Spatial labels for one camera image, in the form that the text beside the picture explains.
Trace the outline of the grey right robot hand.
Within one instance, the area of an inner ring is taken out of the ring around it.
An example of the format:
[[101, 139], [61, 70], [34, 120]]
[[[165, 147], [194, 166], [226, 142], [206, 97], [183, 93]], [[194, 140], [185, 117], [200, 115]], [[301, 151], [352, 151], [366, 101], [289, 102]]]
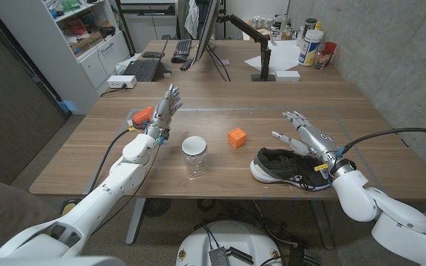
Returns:
[[271, 135], [279, 141], [287, 144], [293, 152], [301, 156], [314, 157], [324, 163], [338, 163], [338, 148], [334, 141], [314, 127], [308, 119], [300, 113], [283, 112], [283, 117], [291, 122], [298, 131], [300, 140], [285, 136], [279, 132], [271, 132]]

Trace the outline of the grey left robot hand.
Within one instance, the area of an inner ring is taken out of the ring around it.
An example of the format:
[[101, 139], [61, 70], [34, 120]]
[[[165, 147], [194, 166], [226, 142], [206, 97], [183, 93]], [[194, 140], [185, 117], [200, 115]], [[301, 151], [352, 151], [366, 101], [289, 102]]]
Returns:
[[147, 123], [144, 133], [154, 139], [169, 139], [169, 124], [172, 116], [183, 105], [179, 100], [179, 88], [173, 83], [169, 85], [166, 93], [155, 106], [150, 121]]

